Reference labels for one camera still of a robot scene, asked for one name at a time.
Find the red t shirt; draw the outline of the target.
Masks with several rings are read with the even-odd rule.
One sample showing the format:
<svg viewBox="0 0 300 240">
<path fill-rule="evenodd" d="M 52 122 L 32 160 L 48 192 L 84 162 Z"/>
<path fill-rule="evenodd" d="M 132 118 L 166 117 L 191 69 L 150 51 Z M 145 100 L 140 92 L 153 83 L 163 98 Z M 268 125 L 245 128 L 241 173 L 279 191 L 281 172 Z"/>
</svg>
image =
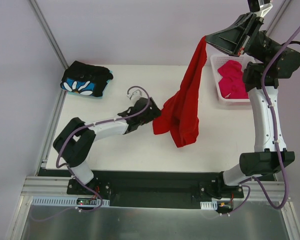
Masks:
<svg viewBox="0 0 300 240">
<path fill-rule="evenodd" d="M 199 91 L 202 69 L 207 61 L 206 37 L 199 41 L 180 88 L 163 105 L 161 116 L 153 120 L 155 135 L 170 133 L 178 148 L 193 144 L 199 136 Z"/>
</svg>

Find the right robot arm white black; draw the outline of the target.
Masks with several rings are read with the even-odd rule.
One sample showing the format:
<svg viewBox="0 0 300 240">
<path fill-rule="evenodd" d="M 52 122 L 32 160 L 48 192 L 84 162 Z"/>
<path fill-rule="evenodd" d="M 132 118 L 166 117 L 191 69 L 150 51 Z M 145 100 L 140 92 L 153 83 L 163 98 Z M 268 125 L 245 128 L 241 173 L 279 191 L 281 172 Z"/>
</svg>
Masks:
<svg viewBox="0 0 300 240">
<path fill-rule="evenodd" d="M 272 40 L 260 30 L 264 19 L 256 13 L 242 14 L 229 27 L 209 34 L 206 42 L 232 57 L 245 53 L 258 60 L 249 62 L 243 71 L 243 83 L 253 112 L 254 151 L 242 153 L 239 163 L 222 171 L 210 183 L 201 182 L 200 190 L 211 198 L 243 197 L 240 182 L 249 177 L 259 178 L 281 171 L 295 160 L 295 153 L 287 151 L 278 112 L 280 79 L 289 79 L 300 67 L 300 52 Z"/>
</svg>

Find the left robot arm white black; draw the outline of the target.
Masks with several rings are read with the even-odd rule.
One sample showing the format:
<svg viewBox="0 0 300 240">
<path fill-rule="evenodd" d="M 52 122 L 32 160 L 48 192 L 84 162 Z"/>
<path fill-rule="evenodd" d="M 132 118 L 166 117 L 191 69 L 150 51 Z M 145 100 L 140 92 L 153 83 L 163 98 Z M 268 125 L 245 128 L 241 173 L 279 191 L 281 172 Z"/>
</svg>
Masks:
<svg viewBox="0 0 300 240">
<path fill-rule="evenodd" d="M 79 190 L 89 195 L 96 188 L 94 174 L 86 162 L 93 143 L 111 136 L 129 134 L 160 116 L 161 110 L 152 98 L 140 97 L 114 119 L 87 123 L 79 117 L 72 118 L 52 146 L 58 152 L 58 158 L 62 158 L 71 174 L 78 178 Z"/>
</svg>

